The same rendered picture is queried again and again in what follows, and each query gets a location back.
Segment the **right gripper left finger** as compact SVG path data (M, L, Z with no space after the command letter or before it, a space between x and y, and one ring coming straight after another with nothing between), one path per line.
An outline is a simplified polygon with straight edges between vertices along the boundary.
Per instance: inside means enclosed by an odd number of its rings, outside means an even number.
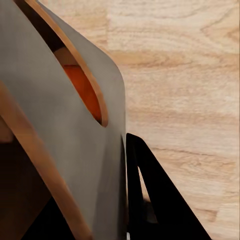
M53 196L21 240L75 240Z

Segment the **trash can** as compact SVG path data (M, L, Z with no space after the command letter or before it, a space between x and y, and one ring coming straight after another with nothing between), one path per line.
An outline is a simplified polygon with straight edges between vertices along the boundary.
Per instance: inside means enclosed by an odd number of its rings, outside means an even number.
M80 66L96 121L64 66ZM127 240L126 92L101 49L38 0L0 0L0 240L51 197L75 240Z

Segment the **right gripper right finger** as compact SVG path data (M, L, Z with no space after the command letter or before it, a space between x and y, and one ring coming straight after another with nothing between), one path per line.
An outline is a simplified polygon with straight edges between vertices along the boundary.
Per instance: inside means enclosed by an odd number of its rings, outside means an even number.
M130 240L212 240L145 141L126 134ZM140 168L157 223L147 221Z

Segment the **can of soda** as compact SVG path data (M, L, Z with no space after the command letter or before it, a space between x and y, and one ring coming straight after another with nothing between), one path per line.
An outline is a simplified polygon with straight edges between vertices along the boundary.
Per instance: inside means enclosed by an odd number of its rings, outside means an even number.
M102 113L95 91L80 65L65 65L62 67L78 94L82 98L86 107L96 119L102 122Z

